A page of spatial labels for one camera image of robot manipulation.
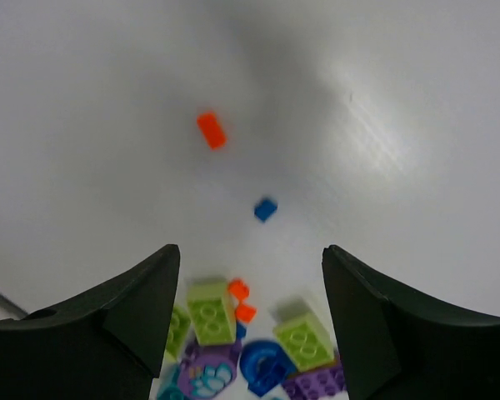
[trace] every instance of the purple lego brick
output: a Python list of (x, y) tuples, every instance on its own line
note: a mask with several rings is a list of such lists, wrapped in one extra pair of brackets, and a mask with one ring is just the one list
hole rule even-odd
[(317, 400), (335, 396), (346, 390), (343, 366), (340, 361), (331, 367), (321, 367), (295, 375), (283, 383), (292, 400)]
[(237, 376), (243, 345), (200, 346), (196, 340), (185, 349), (177, 386), (191, 399), (213, 398)]

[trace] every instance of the teal flower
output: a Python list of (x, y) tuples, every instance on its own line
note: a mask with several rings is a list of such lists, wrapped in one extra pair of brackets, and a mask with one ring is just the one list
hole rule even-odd
[(226, 363), (220, 364), (217, 369), (206, 365), (202, 376), (191, 380), (194, 387), (192, 395), (195, 398), (213, 398), (232, 381), (232, 377), (232, 369)]

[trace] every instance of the toy pile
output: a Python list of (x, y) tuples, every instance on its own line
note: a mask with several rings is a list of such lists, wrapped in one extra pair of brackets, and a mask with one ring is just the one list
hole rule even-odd
[[(235, 381), (238, 365), (248, 390), (260, 398), (277, 385), (292, 400), (316, 400), (346, 390), (338, 352), (310, 312), (277, 325), (277, 342), (256, 340), (243, 346), (246, 325), (257, 313), (245, 303), (249, 294), (241, 279), (206, 283), (188, 290), (188, 312), (174, 306), (164, 357), (178, 363), (157, 400), (215, 398)], [(194, 339), (184, 346), (191, 325)]]

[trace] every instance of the orange rectangular block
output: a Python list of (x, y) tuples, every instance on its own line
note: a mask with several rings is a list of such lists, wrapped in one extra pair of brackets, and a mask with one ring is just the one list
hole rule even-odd
[(257, 313), (255, 307), (240, 303), (235, 309), (235, 318), (243, 323), (250, 323)]
[(250, 296), (250, 289), (247, 284), (242, 279), (233, 279), (229, 285), (227, 285), (227, 290), (232, 294), (239, 302), (248, 298)]
[(226, 134), (223, 131), (223, 127), (221, 127), (218, 122), (217, 116), (213, 112), (206, 112), (199, 115), (197, 124), (212, 150), (221, 148), (226, 144)]

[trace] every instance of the green brick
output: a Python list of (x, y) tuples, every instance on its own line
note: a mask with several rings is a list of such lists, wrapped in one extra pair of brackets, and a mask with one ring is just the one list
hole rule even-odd
[(235, 312), (227, 282), (191, 287), (187, 292), (187, 306), (201, 346), (235, 342)]
[(312, 313), (278, 325), (273, 332), (300, 372), (320, 367), (334, 360), (330, 336)]
[(165, 359), (168, 361), (176, 361), (178, 359), (190, 326), (191, 318), (187, 312), (183, 308), (174, 305), (168, 328), (167, 344), (165, 345)]

